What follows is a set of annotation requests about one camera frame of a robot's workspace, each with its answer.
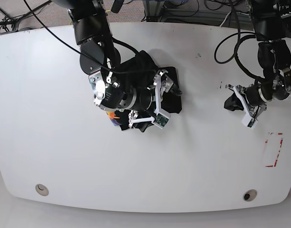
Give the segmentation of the red tape rectangle marking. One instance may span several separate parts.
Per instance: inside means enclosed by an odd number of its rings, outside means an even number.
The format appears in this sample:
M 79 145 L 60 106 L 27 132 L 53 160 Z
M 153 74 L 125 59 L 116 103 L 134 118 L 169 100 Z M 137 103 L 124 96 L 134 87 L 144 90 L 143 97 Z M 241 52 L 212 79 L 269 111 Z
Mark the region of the red tape rectangle marking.
M 263 164 L 266 168 L 276 167 L 283 143 L 283 133 L 269 133 L 265 141 Z

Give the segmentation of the black printed T-shirt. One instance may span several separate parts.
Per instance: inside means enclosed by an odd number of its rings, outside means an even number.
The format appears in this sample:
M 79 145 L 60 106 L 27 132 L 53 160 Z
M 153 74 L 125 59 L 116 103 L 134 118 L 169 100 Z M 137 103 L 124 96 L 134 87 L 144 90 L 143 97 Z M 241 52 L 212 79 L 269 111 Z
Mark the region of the black printed T-shirt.
M 171 114 L 182 110 L 179 80 L 173 66 L 158 67 L 151 56 L 140 51 L 106 77 L 103 106 L 114 126 L 121 130 L 150 126 L 163 129 Z

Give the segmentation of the aluminium frame base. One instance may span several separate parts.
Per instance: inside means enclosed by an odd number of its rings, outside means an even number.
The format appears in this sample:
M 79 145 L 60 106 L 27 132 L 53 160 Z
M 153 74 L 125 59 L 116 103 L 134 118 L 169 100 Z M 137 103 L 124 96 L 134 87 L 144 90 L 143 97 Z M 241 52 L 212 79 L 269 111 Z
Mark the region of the aluminium frame base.
M 143 0 L 146 22 L 158 22 L 162 17 L 165 0 Z

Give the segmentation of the black tripod stand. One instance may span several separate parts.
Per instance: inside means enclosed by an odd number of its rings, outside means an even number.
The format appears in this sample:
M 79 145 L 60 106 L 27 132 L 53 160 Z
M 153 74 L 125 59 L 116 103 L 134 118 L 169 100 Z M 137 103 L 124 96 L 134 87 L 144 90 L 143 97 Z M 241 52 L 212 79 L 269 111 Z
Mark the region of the black tripod stand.
M 0 20 L 0 33 L 2 30 L 6 33 L 18 31 L 19 24 L 23 20 L 32 17 L 33 16 L 32 13 L 39 14 L 45 7 L 47 7 L 51 3 L 52 1 L 48 0 L 34 8 L 31 8 L 29 11 L 17 16 L 11 16 L 9 13 L 7 13 L 0 7 L 0 14 L 3 16 L 2 19 Z

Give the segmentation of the black cylinder on floor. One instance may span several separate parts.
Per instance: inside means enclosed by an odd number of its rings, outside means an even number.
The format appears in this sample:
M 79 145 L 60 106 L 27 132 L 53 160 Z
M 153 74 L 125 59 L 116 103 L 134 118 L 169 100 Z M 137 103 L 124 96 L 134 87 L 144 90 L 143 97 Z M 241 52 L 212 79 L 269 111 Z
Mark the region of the black cylinder on floor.
M 111 12 L 118 14 L 124 4 L 124 0 L 114 0 Z

